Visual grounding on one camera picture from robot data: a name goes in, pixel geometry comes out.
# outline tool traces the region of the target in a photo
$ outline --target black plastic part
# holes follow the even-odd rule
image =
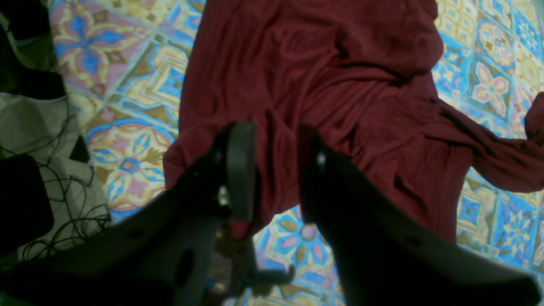
[[[310,127],[299,128],[298,141],[302,213],[332,247],[347,305],[538,304],[529,274],[463,251],[406,217]],[[355,255],[354,247],[363,250]]]
[[[233,126],[227,147],[227,182],[232,218],[253,220],[257,126],[243,121]]]
[[[244,140],[254,137],[236,124],[220,131],[172,190],[82,246],[0,274],[5,291],[37,305],[199,305],[217,231],[232,216],[218,203],[220,186],[227,186],[227,169],[239,174],[237,180],[247,171],[246,164],[228,160],[227,148],[241,143],[234,150],[241,160],[255,160],[246,148],[252,142]],[[63,294],[51,294],[59,288]]]
[[[0,161],[0,255],[53,228],[53,211],[40,169],[28,155]]]
[[[81,135],[77,138],[76,145],[74,145],[72,153],[70,153],[70,159],[80,163],[88,163],[91,159],[85,141]]]

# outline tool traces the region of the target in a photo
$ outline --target red garment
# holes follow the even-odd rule
[[[430,72],[443,51],[436,17],[433,0],[208,0],[183,86],[180,135],[164,155],[167,188],[222,127],[251,120],[262,211],[250,231],[231,224],[236,237],[299,203],[302,123],[450,241],[470,166],[502,189],[543,189],[544,94],[526,117],[528,141],[498,138],[440,101]]]

